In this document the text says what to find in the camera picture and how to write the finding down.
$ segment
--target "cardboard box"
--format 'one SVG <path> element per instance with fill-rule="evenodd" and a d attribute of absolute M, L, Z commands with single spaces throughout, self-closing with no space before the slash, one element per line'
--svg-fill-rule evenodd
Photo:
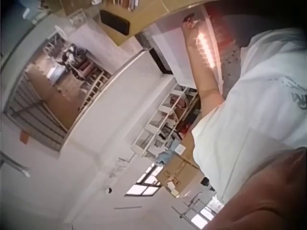
<path fill-rule="evenodd" d="M 191 189 L 204 178 L 198 164 L 194 161 L 194 138 L 191 130 L 201 120 L 199 115 L 189 132 L 181 141 L 185 148 L 179 154 L 174 155 L 166 166 L 156 176 L 157 180 L 175 197 L 184 197 Z"/>
<path fill-rule="evenodd" d="M 204 175 L 187 160 L 174 155 L 156 176 L 157 180 L 175 197 L 184 197 Z"/>

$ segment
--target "pipe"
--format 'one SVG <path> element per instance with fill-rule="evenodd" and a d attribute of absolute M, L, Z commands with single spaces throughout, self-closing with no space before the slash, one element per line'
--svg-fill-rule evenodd
<path fill-rule="evenodd" d="M 16 169 L 17 171 L 21 172 L 24 176 L 30 177 L 30 173 L 28 172 L 27 167 L 24 167 L 23 165 L 17 163 L 14 161 L 12 158 L 8 157 L 5 155 L 2 151 L 0 151 L 0 156 L 1 156 L 1 166 L 6 163 L 12 168 Z"/>

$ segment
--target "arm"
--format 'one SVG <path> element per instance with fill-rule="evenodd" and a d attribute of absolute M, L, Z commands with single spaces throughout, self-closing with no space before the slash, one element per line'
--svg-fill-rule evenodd
<path fill-rule="evenodd" d="M 199 28 L 204 22 L 194 23 L 186 18 L 182 25 L 186 48 L 191 64 L 192 74 L 196 89 L 201 99 L 201 113 L 206 116 L 210 111 L 222 104 L 224 99 L 219 92 L 214 73 L 203 60 L 203 57 L 196 46 L 196 37 Z"/>

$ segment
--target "window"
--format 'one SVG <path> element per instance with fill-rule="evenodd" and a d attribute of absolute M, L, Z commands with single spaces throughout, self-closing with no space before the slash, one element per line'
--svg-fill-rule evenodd
<path fill-rule="evenodd" d="M 152 164 L 125 196 L 153 196 L 161 188 L 161 184 L 156 178 L 161 170 L 162 167 Z"/>
<path fill-rule="evenodd" d="M 196 225 L 199 229 L 203 229 L 208 221 L 211 221 L 214 216 L 223 208 L 223 204 L 221 204 L 216 196 L 214 196 L 211 201 L 205 206 L 200 214 L 196 214 L 191 222 Z"/>
<path fill-rule="evenodd" d="M 200 215 L 196 214 L 196 216 L 194 216 L 191 219 L 192 223 L 195 224 L 198 228 L 203 229 L 206 224 L 208 223 L 204 218 L 202 218 Z"/>

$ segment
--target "window frame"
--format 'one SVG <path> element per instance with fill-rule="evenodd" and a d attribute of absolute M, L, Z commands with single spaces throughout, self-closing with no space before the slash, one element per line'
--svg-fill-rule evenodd
<path fill-rule="evenodd" d="M 161 183 L 157 180 L 157 182 L 155 182 L 154 184 L 148 184 L 145 183 L 145 181 L 153 174 L 153 172 L 158 168 L 158 166 L 154 165 L 151 166 L 151 169 L 149 170 L 148 173 L 145 173 L 146 175 L 143 177 L 143 179 L 140 182 L 136 182 L 134 185 L 141 185 L 141 186 L 146 186 L 147 188 L 139 195 L 137 194 L 125 194 L 125 196 L 130 196 L 130 197 L 150 197 L 150 196 L 154 196 L 162 187 Z M 158 188 L 153 194 L 151 195 L 144 195 L 144 192 L 149 188 L 149 187 L 153 187 L 153 188 Z"/>

